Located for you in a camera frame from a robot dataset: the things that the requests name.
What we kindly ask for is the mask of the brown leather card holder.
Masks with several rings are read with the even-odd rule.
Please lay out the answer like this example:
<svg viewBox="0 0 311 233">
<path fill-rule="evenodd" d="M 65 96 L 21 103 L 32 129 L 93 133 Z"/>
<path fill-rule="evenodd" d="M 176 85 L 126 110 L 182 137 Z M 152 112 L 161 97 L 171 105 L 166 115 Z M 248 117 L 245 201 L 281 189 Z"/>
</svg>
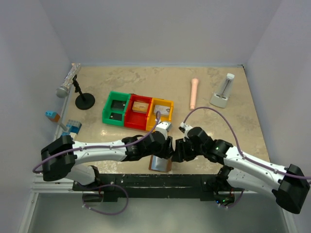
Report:
<svg viewBox="0 0 311 233">
<path fill-rule="evenodd" d="M 149 170 L 157 172 L 169 172 L 172 168 L 171 159 L 163 159 L 152 155 L 149 163 Z"/>
</svg>

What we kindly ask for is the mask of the black credit card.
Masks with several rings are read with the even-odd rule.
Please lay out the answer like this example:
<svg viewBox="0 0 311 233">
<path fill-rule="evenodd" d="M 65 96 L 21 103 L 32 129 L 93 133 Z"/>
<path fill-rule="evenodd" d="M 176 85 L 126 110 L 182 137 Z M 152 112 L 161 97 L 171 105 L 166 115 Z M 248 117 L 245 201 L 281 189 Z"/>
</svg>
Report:
<svg viewBox="0 0 311 233">
<path fill-rule="evenodd" d="M 122 114 L 120 113 L 111 113 L 110 119 L 115 121 L 122 121 Z"/>
</svg>

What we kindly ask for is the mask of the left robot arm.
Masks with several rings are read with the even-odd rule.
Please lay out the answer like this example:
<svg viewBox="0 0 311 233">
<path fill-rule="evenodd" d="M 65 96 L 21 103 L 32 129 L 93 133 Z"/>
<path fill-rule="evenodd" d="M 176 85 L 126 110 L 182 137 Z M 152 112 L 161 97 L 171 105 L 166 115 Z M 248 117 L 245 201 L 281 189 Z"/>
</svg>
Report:
<svg viewBox="0 0 311 233">
<path fill-rule="evenodd" d="M 98 161 L 131 162 L 149 155 L 169 159 L 172 137 L 155 131 L 143 137 L 126 137 L 110 143 L 74 141 L 61 136 L 41 150 L 43 180 L 46 182 L 69 178 L 74 167 Z"/>
</svg>

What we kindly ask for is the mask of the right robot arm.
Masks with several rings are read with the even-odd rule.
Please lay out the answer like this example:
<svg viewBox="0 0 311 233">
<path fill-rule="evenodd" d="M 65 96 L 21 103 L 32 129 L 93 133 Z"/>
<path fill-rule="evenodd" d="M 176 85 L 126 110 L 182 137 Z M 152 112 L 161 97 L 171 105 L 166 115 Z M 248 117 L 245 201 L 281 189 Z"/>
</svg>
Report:
<svg viewBox="0 0 311 233">
<path fill-rule="evenodd" d="M 222 165 L 217 174 L 219 182 L 266 194 L 284 210 L 293 214 L 301 212 L 311 187 L 300 167 L 266 162 L 224 140 L 212 139 L 200 127 L 187 126 L 180 130 L 184 137 L 176 140 L 172 161 L 191 161 L 204 156 Z"/>
</svg>

